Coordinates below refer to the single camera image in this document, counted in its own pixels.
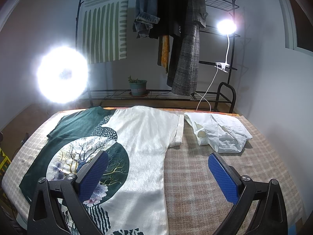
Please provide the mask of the blue denim jacket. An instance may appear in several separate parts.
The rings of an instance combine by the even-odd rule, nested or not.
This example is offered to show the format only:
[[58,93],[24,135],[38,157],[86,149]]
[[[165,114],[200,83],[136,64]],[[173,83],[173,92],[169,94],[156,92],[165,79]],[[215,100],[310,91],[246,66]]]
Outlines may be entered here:
[[137,38],[146,38],[150,30],[159,23],[157,17],[157,0],[136,0],[133,31]]

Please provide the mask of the black hanging coat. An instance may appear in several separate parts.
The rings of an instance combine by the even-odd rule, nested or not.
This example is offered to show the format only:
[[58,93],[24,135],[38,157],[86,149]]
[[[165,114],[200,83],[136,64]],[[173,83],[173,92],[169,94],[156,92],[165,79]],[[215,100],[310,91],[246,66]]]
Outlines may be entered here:
[[157,17],[159,22],[150,30],[149,37],[180,37],[183,21],[183,0],[157,0]]

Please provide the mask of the green striped hanging cloth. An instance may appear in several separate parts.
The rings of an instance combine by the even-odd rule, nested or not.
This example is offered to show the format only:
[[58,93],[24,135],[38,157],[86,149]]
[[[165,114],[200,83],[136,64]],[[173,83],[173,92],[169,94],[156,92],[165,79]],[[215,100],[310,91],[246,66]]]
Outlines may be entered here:
[[127,58],[129,0],[82,0],[78,46],[89,64]]

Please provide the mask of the plaid beige bed blanket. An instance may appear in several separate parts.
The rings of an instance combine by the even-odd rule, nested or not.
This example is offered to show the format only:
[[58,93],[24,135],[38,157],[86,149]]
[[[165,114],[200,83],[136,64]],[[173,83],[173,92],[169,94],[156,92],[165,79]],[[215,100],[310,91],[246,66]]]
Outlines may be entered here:
[[55,114],[2,187],[30,234],[287,234],[302,211],[243,118],[145,106]]

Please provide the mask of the potted plant green pot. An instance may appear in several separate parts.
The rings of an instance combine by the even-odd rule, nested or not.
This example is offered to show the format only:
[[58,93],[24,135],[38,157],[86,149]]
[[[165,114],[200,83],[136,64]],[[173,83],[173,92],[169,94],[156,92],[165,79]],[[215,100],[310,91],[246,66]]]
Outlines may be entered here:
[[132,96],[140,97],[148,94],[148,90],[146,89],[146,80],[133,79],[131,76],[129,76],[128,82],[130,84],[130,92]]

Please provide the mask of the green white printed t-shirt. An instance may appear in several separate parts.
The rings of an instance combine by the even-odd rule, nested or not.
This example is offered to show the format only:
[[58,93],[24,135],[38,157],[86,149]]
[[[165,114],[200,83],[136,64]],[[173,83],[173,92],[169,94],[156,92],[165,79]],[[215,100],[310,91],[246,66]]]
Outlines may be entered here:
[[168,234],[165,154],[184,118],[135,106],[64,116],[24,175],[28,234]]

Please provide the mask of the white clip lamp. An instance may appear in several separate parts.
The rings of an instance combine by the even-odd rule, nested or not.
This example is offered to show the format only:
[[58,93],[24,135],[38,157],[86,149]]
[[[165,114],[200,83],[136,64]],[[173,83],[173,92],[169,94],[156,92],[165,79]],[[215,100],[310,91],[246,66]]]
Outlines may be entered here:
[[226,73],[227,72],[226,68],[230,68],[230,64],[228,63],[228,54],[229,54],[229,49],[230,49],[230,36],[236,32],[237,25],[232,19],[223,19],[217,23],[216,28],[217,28],[217,31],[222,36],[226,36],[227,49],[226,49],[224,62],[216,62],[215,66],[217,69]]

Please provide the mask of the yellow hanging scarf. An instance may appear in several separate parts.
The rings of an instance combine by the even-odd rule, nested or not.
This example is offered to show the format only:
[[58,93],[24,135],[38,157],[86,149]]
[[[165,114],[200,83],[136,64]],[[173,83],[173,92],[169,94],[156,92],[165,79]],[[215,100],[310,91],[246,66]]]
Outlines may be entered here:
[[170,38],[169,36],[159,37],[159,49],[157,57],[157,65],[165,68],[165,72],[168,73],[169,66],[169,52],[170,52]]

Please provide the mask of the grey plaid coat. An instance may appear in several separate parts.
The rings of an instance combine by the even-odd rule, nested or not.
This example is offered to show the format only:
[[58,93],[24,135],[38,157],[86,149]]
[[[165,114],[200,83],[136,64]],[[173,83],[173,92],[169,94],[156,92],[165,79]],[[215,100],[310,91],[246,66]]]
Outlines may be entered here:
[[172,44],[167,85],[171,92],[188,96],[196,91],[200,57],[200,29],[206,26],[205,0],[180,0],[180,37]]

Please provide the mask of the folded white shirt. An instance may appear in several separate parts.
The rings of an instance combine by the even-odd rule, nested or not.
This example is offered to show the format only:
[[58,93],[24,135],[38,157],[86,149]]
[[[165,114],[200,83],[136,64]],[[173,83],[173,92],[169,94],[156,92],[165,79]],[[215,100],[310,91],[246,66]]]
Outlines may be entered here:
[[192,127],[198,145],[209,145],[217,153],[241,153],[253,138],[241,121],[233,116],[185,112],[184,117]]

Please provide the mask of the window frame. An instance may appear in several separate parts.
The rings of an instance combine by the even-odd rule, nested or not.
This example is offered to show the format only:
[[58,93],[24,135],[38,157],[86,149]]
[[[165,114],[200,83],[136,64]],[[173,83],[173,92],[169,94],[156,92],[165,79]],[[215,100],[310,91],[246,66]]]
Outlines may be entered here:
[[296,0],[279,0],[285,47],[312,56],[312,24]]

